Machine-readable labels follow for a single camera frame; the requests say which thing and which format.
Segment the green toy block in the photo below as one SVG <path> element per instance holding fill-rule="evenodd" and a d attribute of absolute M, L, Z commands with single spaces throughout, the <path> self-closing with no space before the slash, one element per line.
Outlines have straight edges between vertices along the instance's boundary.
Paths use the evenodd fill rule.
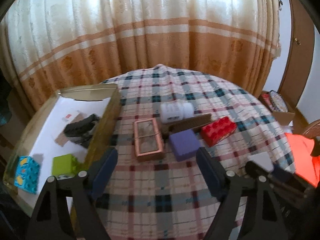
<path fill-rule="evenodd" d="M 73 177 L 78 173 L 80 163 L 72 154 L 65 154 L 53 158 L 52 175 L 57 178 Z"/>

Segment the orange cloth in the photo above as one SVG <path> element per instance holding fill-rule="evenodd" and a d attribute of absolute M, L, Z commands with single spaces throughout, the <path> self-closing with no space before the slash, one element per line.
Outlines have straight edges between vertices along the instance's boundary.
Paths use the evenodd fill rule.
<path fill-rule="evenodd" d="M 293 154 L 295 173 L 317 187 L 319 184 L 319 157 L 311 155 L 315 140 L 298 134 L 285 133 L 285 135 Z"/>

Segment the purple cube block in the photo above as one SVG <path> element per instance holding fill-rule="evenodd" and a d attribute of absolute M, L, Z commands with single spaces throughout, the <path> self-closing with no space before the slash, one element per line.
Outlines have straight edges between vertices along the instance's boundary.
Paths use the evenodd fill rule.
<path fill-rule="evenodd" d="M 178 162 L 194 157 L 201 147 L 200 141 L 192 129 L 169 135 L 169 143 Z"/>

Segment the black ridged clip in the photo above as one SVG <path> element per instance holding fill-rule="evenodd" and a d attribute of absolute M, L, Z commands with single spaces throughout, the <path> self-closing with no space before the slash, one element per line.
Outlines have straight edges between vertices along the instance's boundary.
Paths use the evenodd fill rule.
<path fill-rule="evenodd" d="M 88 148 L 99 121 L 99 116 L 91 114 L 84 120 L 74 123 L 73 128 L 68 133 L 68 139 L 75 144 Z"/>

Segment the copper picture frame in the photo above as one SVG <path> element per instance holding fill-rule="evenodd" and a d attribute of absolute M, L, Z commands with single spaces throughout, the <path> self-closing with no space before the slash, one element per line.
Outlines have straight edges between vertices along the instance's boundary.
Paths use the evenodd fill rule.
<path fill-rule="evenodd" d="M 164 142 L 155 118 L 133 123 L 135 156 L 139 162 L 164 158 Z"/>

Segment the red toy brick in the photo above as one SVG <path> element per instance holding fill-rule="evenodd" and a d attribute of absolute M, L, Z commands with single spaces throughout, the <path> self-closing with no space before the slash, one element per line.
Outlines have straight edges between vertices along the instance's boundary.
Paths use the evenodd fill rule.
<path fill-rule="evenodd" d="M 230 136 L 236 128 L 236 123 L 228 116 L 225 116 L 203 126 L 200 130 L 200 135 L 208 147 L 213 147 L 221 140 Z"/>

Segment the white paper tray liner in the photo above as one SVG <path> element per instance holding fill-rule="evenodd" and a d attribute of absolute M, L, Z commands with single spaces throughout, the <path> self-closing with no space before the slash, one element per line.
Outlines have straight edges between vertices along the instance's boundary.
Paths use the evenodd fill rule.
<path fill-rule="evenodd" d="M 87 150 L 80 145 L 71 142 L 63 133 L 65 127 L 76 119 L 84 119 L 91 114 L 100 118 L 111 98 L 99 101 L 81 101 L 71 98 L 59 97 L 53 109 L 40 126 L 40 134 L 35 139 L 30 150 L 22 152 L 22 156 L 31 156 L 40 164 L 39 181 L 35 194 L 18 189 L 18 196 L 32 209 L 43 188 L 45 180 L 52 175 L 53 158 L 65 154 L 74 155 L 79 162 L 83 163 Z"/>

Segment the brown wicker chair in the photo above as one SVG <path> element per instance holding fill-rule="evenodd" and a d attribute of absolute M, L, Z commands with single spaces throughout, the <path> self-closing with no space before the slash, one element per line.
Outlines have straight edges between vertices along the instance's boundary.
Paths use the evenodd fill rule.
<path fill-rule="evenodd" d="M 318 157 L 319 156 L 319 137 L 320 137 L 320 120 L 316 120 L 309 124 L 302 132 L 302 136 L 313 139 L 315 141 L 315 146 L 312 150 L 311 156 Z"/>

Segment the cardboard box with tin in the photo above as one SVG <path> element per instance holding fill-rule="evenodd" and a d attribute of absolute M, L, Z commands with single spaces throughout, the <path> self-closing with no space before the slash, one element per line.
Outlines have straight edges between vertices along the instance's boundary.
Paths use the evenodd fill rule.
<path fill-rule="evenodd" d="M 275 90 L 262 91 L 258 99 L 281 126 L 292 126 L 295 111 L 278 92 Z"/>

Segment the brown wooden cabinet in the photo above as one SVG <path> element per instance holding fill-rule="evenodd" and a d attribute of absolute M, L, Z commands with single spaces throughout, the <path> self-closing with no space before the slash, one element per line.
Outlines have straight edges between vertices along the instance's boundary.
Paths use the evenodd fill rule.
<path fill-rule="evenodd" d="M 278 92 L 293 108 L 298 105 L 308 80 L 315 45 L 314 25 L 300 0 L 289 0 L 291 38 L 289 55 Z"/>

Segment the blue toy block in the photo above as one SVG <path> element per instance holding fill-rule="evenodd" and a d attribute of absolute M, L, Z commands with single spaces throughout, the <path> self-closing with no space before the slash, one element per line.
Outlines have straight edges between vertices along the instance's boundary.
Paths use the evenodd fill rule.
<path fill-rule="evenodd" d="M 14 185 L 25 192 L 36 194 L 40 175 L 40 165 L 30 156 L 18 159 Z"/>

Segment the plaid tablecloth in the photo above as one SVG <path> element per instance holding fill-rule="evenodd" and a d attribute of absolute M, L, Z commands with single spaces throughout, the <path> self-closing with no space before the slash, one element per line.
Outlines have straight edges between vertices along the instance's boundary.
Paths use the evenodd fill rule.
<path fill-rule="evenodd" d="M 242 176 L 250 155 L 267 152 L 283 169 L 295 170 L 280 124 L 257 98 L 227 80 L 159 64 L 104 82 L 118 86 L 122 105 L 111 137 L 118 163 L 95 204 L 112 239 L 203 239 L 219 207 L 196 160 L 176 161 L 169 143 L 161 160 L 136 159 L 133 123 L 159 117 L 163 102 L 187 101 L 195 114 L 236 123 L 232 135 L 208 148 L 225 169 Z"/>

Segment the white charger adapter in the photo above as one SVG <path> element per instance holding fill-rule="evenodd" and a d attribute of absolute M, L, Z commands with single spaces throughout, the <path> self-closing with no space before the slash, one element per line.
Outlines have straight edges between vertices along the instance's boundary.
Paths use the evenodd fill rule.
<path fill-rule="evenodd" d="M 259 167 L 267 172 L 272 172 L 274 170 L 273 162 L 267 152 L 261 152 L 248 157 L 249 161 L 254 162 Z"/>

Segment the gold metal tray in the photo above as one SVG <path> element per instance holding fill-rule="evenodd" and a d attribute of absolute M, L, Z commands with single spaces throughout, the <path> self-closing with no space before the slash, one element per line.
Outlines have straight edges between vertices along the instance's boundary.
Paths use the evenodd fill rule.
<path fill-rule="evenodd" d="M 48 177 L 73 178 L 100 159 L 120 109 L 115 83 L 56 91 L 27 124 L 4 172 L 18 207 L 31 215 Z"/>

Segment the brown wooden comb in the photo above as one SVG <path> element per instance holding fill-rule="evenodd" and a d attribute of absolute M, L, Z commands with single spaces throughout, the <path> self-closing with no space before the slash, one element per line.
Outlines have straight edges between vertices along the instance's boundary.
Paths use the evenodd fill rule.
<path fill-rule="evenodd" d="M 178 133 L 188 129 L 192 129 L 193 131 L 198 131 L 201 127 L 206 126 L 211 122 L 212 122 L 212 115 L 208 113 L 208 114 L 197 115 L 192 118 L 171 122 L 168 124 L 161 124 L 160 130 L 163 135 L 170 135 L 170 134 Z"/>

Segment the cream orange curtain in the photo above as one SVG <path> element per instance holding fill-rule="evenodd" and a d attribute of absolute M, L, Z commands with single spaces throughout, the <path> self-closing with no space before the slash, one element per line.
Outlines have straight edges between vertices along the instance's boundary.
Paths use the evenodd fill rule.
<path fill-rule="evenodd" d="M 1 71 L 29 111 L 158 64 L 256 96 L 278 51 L 278 0 L 15 0 L 1 20 Z"/>

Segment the white cardboard box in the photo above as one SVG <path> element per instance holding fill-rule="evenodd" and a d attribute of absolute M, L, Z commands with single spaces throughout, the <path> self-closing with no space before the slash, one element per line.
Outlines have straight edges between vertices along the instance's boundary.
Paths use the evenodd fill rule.
<path fill-rule="evenodd" d="M 65 146 L 69 142 L 68 133 L 73 128 L 73 124 L 84 120 L 85 117 L 87 117 L 87 114 L 78 110 L 64 111 L 58 117 L 52 132 L 54 142 L 61 147 Z"/>

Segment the white pill bottle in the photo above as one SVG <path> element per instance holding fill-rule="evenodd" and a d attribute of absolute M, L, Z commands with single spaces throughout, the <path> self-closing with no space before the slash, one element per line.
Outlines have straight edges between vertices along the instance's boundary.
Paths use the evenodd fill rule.
<path fill-rule="evenodd" d="M 190 102 L 173 101 L 160 105 L 160 120 L 163 124 L 194 117 L 194 107 Z"/>

